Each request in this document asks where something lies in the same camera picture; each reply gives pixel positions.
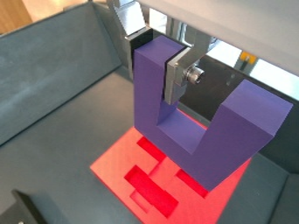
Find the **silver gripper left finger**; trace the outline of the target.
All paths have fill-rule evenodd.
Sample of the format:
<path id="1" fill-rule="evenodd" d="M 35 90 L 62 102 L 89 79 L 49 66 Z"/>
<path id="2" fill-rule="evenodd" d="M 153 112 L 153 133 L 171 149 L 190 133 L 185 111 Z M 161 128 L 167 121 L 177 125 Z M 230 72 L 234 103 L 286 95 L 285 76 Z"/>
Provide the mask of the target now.
<path id="1" fill-rule="evenodd" d="M 153 40 L 151 28 L 146 25 L 141 3 L 137 0 L 107 0 L 127 53 L 129 69 L 134 69 L 135 49 Z"/>

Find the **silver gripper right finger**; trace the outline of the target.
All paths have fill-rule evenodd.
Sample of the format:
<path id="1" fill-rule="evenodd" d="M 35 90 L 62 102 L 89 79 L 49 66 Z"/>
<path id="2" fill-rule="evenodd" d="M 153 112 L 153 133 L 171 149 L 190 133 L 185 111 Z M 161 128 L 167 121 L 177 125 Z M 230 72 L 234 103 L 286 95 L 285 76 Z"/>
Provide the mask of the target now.
<path id="1" fill-rule="evenodd" d="M 194 45 L 185 48 L 167 62 L 163 98 L 170 105 L 183 96 L 187 83 L 198 85 L 202 81 L 205 71 L 197 67 L 197 63 L 207 54 L 210 44 L 211 36 L 197 31 Z"/>

